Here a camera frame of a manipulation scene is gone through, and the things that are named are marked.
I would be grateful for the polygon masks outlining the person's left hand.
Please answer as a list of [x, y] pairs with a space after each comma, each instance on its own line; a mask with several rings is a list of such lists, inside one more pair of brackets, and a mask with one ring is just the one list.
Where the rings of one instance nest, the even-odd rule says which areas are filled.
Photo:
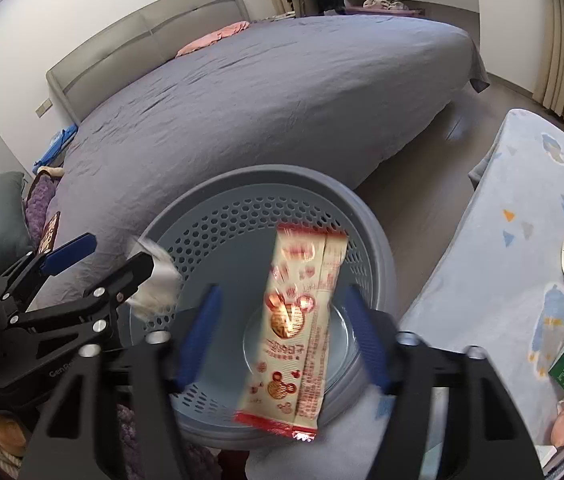
[[0, 473], [7, 479], [18, 478], [27, 444], [18, 422], [12, 416], [0, 414]]

